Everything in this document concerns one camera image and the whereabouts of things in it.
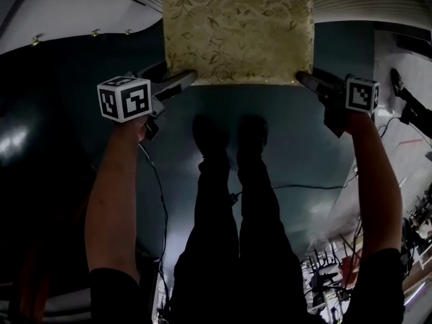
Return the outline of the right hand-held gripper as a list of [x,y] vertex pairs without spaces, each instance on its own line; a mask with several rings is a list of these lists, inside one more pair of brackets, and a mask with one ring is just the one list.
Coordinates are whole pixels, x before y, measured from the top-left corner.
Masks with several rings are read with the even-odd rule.
[[367,80],[355,76],[346,76],[346,79],[321,70],[313,69],[313,75],[306,72],[297,72],[296,79],[301,85],[316,94],[323,94],[322,81],[341,85],[339,88],[328,90],[319,100],[325,106],[324,124],[337,137],[344,133],[346,118],[349,112],[374,114],[378,106],[380,84],[373,80]]

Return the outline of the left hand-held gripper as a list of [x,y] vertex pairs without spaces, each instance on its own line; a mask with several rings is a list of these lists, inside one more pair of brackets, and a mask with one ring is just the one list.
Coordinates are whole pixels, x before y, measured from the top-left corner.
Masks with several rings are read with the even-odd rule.
[[159,100],[180,94],[196,81],[197,73],[185,71],[166,79],[167,64],[161,61],[136,75],[117,76],[97,85],[101,115],[118,123],[146,116],[146,138],[153,140],[159,133],[155,120],[165,110]]

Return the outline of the floral cushioned white stool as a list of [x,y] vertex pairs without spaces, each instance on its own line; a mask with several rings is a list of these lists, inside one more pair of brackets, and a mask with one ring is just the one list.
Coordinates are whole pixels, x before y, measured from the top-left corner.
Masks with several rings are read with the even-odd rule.
[[313,70],[312,0],[163,0],[171,76],[193,70],[197,85],[297,85]]

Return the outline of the white vanity desk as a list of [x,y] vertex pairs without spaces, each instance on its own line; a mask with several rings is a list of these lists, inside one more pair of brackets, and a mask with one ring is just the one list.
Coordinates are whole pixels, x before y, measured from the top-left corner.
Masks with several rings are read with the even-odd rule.
[[[432,30],[432,0],[313,0],[316,22],[370,20]],[[162,0],[0,0],[0,55],[41,41],[144,30]]]

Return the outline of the person's left forearm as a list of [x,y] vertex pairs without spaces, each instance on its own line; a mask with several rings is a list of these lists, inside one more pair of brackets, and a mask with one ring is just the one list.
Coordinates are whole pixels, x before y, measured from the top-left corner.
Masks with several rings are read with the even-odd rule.
[[90,271],[116,269],[138,281],[136,168],[146,117],[114,126],[86,210],[84,238]]

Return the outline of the person's right forearm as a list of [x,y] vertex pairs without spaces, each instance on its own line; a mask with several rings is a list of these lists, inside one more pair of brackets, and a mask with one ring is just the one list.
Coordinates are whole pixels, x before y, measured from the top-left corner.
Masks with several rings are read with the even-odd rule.
[[362,260],[381,250],[400,250],[402,196],[375,124],[366,113],[350,112],[345,131],[352,137],[358,168]]

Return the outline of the person's left shoe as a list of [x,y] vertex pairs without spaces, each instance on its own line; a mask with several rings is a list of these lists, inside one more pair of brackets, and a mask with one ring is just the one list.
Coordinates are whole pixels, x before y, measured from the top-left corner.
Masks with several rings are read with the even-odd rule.
[[220,129],[205,115],[197,115],[192,123],[192,134],[204,160],[222,161],[227,159],[226,148],[230,135]]

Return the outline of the person's shoe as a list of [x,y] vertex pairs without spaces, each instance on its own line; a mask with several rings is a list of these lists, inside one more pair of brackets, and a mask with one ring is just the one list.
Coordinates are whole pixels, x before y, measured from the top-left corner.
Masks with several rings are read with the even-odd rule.
[[261,157],[267,145],[267,121],[259,115],[245,115],[238,125],[238,160]]
[[192,134],[204,160],[222,161],[227,159],[226,148],[230,135],[220,129],[205,115],[197,115],[192,123]]

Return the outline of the person's right shoe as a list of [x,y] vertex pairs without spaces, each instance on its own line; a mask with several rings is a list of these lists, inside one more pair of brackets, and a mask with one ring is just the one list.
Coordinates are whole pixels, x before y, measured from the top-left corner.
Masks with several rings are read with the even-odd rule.
[[259,115],[245,115],[238,125],[238,160],[261,157],[267,145],[267,121]]

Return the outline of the open shelf unit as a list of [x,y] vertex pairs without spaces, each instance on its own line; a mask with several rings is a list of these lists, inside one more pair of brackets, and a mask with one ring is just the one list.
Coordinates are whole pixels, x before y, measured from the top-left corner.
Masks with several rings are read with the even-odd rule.
[[424,36],[412,36],[382,30],[378,30],[377,35],[384,41],[389,41],[392,48],[402,53],[409,53],[432,61],[432,32],[428,30]]

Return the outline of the person's black clothing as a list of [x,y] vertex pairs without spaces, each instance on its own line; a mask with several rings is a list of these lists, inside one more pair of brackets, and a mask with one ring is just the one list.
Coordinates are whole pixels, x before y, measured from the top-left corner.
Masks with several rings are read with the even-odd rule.
[[[238,156],[240,243],[224,151],[199,165],[194,227],[175,265],[172,323],[325,324],[306,309],[300,263],[261,156]],[[123,271],[94,268],[90,294],[94,324],[151,324],[137,281]],[[400,253],[388,248],[361,262],[343,324],[402,324],[403,318]]]

